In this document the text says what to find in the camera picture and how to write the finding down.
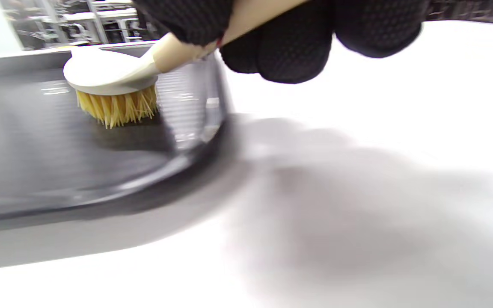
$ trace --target metal tray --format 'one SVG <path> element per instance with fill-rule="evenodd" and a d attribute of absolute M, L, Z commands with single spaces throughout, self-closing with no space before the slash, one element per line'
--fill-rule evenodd
<path fill-rule="evenodd" d="M 105 49 L 140 56 L 148 47 Z M 217 159 L 226 106 L 213 57 L 159 78 L 157 118 L 105 129 L 63 78 L 70 56 L 0 58 L 0 229 L 161 206 Z"/>

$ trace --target gloved hand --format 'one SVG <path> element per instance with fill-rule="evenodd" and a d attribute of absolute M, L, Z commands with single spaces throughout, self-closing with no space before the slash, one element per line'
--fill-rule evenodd
<path fill-rule="evenodd" d="M 207 45 L 225 32 L 233 0 L 134 0 L 186 43 Z M 393 55 L 418 36 L 428 0 L 310 0 L 220 49 L 236 72 L 300 83 L 324 68 L 333 33 L 350 50 Z"/>

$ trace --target brush handle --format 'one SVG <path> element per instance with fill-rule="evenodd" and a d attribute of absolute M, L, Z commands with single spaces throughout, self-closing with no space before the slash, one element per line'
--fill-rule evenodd
<path fill-rule="evenodd" d="M 219 45 L 216 41 L 207 46 L 186 44 L 168 33 L 154 43 L 142 59 L 154 62 L 159 73 L 169 72 L 213 52 L 217 47 L 230 43 L 304 2 L 307 0 L 236 0 L 229 26 Z"/>

